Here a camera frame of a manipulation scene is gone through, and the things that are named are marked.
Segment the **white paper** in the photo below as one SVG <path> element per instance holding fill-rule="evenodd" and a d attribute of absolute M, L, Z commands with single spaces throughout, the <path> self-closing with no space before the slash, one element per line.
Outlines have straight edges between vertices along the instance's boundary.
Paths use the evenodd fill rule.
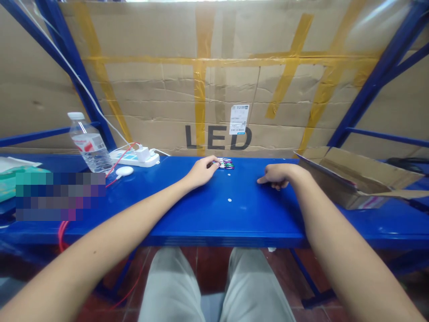
<path fill-rule="evenodd" d="M 231 121 L 229 123 L 229 134 L 246 134 L 247 116 L 250 105 L 233 105 L 231 108 Z"/>
<path fill-rule="evenodd" d="M 26 161 L 26 160 L 20 160 L 20 159 L 15 159 L 12 157 L 0 157 L 0 172 L 5 172 L 8 171 L 12 168 L 17 168 L 23 165 L 30 165 L 30 166 L 39 166 L 41 165 L 40 162 L 31 162 L 31 161 Z"/>

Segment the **beige pants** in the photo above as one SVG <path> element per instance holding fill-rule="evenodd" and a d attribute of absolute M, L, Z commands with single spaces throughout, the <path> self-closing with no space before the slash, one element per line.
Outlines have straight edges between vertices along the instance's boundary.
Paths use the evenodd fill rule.
<path fill-rule="evenodd" d="M 180 248 L 162 248 L 152 261 L 139 322 L 152 321 L 205 321 L 197 279 Z M 295 322 L 285 294 L 259 249 L 233 249 L 220 321 Z"/>

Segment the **plastic water bottle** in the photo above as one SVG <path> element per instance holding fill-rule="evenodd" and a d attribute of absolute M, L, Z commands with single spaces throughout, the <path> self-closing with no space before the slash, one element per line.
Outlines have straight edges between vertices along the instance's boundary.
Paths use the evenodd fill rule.
<path fill-rule="evenodd" d="M 85 121 L 83 113 L 67 113 L 71 120 L 70 136 L 92 172 L 106 172 L 113 167 L 112 159 L 100 132 Z"/>

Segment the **forearm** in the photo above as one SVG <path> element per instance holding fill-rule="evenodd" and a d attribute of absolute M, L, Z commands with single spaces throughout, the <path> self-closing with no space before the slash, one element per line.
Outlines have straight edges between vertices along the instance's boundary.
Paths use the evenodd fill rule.
<path fill-rule="evenodd" d="M 29 282 L 1 311 L 0 319 L 13 321 L 8 319 L 11 314 L 17 321 L 28 320 L 32 312 L 32 321 L 72 320 L 100 279 L 191 189 L 181 180 L 84 235 Z M 20 311 L 22 303 L 26 304 L 25 311 Z"/>
<path fill-rule="evenodd" d="M 311 247 L 348 311 L 358 321 L 424 321 L 387 266 L 313 177 L 302 169 L 290 182 Z"/>

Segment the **red cable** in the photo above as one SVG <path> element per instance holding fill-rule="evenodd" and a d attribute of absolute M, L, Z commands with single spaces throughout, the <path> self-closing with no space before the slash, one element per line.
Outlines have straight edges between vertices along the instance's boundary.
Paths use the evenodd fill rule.
<path fill-rule="evenodd" d="M 121 157 L 119 158 L 119 160 L 115 163 L 115 165 L 110 169 L 110 171 L 106 174 L 106 178 L 113 172 L 113 170 L 115 169 L 115 167 L 118 165 L 119 161 L 122 159 L 122 157 L 131 150 L 131 148 L 135 145 L 135 144 L 140 144 L 138 142 L 135 142 L 133 144 L 131 144 L 129 146 L 129 148 L 121 155 Z M 109 183 L 107 187 L 111 186 L 114 182 L 116 182 L 117 179 L 113 180 L 111 183 Z M 64 252 L 67 248 L 68 245 L 66 243 L 63 242 L 63 237 L 64 237 L 64 233 L 66 231 L 67 225 L 68 225 L 69 221 L 62 221 L 61 224 L 59 225 L 59 229 L 58 229 L 58 245 L 59 245 L 59 250 L 62 252 Z M 109 308 L 109 310 L 113 310 L 114 308 L 116 308 L 118 305 L 120 305 L 123 301 L 125 301 L 125 299 L 131 294 L 131 292 L 135 289 L 135 287 L 137 286 L 137 283 L 139 282 L 140 276 L 142 274 L 143 271 L 143 265 L 142 265 L 142 269 L 140 270 L 139 276 L 137 277 L 137 280 L 134 284 L 134 286 L 132 287 L 132 289 L 128 292 L 127 295 L 124 296 L 124 298 L 122 300 L 120 300 L 118 303 L 116 303 L 115 305 L 113 305 L 111 308 Z"/>
<path fill-rule="evenodd" d="M 134 146 L 134 144 L 140 144 L 139 142 L 134 142 L 134 143 L 132 143 L 129 147 L 128 147 L 128 149 L 124 152 L 124 154 L 122 154 L 121 155 L 121 157 L 119 158 L 119 160 L 118 161 L 116 161 L 116 163 L 115 163 L 115 165 L 110 169 L 110 171 L 106 174 L 106 178 L 109 176 L 109 174 L 111 174 L 112 173 L 112 171 L 115 169 L 115 166 L 117 166 L 118 165 L 118 163 L 119 163 L 119 161 L 122 159 L 122 157 L 128 152 L 128 151 L 130 151 L 131 150 L 131 148 Z"/>
<path fill-rule="evenodd" d="M 117 179 L 114 179 L 111 183 L 109 183 L 107 186 L 106 186 L 106 188 L 107 187 L 109 187 L 109 186 L 111 186 L 115 181 L 116 181 Z"/>
<path fill-rule="evenodd" d="M 58 229 L 58 245 L 59 245 L 59 250 L 62 252 L 65 251 L 65 249 L 68 247 L 68 245 L 66 243 L 63 243 L 63 236 L 64 236 L 64 232 L 67 228 L 69 221 L 62 221 L 59 229 Z"/>
<path fill-rule="evenodd" d="M 115 305 L 111 306 L 111 307 L 109 308 L 109 310 L 108 310 L 108 311 L 111 311 L 111 310 L 115 309 L 119 304 L 121 304 L 123 301 L 125 301 L 125 299 L 126 299 L 128 296 L 130 296 L 130 294 L 133 292 L 133 290 L 134 290 L 134 289 L 135 289 L 135 287 L 137 286 L 137 283 L 139 282 L 139 279 L 140 279 L 140 276 L 142 275 L 142 272 L 143 272 L 143 265 L 142 265 L 142 268 L 140 269 L 139 276 L 137 277 L 137 280 L 136 280 L 136 282 L 134 283 L 134 286 L 131 288 L 131 290 L 127 293 L 127 295 L 125 295 L 125 296 L 124 296 L 124 298 L 122 298 L 122 300 L 120 300 L 120 301 L 119 301 L 118 303 L 116 303 Z"/>

